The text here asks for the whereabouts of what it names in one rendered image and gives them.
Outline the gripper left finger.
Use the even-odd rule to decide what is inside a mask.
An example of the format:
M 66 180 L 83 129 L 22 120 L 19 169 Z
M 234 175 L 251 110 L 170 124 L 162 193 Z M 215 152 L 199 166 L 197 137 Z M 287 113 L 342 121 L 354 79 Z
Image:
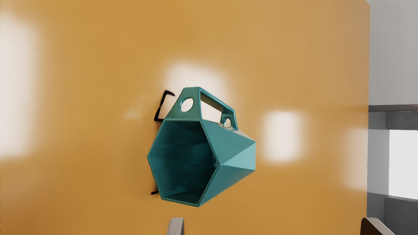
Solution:
M 171 218 L 169 221 L 166 235 L 184 235 L 184 218 Z

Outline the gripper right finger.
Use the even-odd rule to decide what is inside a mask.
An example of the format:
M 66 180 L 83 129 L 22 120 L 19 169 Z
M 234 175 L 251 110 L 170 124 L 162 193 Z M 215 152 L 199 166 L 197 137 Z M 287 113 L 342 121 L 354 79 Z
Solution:
M 365 217 L 361 220 L 360 235 L 395 235 L 379 219 Z

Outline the teal faceted mug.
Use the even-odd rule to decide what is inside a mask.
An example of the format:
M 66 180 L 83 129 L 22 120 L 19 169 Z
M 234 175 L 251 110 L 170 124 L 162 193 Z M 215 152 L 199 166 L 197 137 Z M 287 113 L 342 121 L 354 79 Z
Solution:
M 164 119 L 147 159 L 160 198 L 200 207 L 256 169 L 256 141 L 235 111 L 201 87 L 186 87 Z

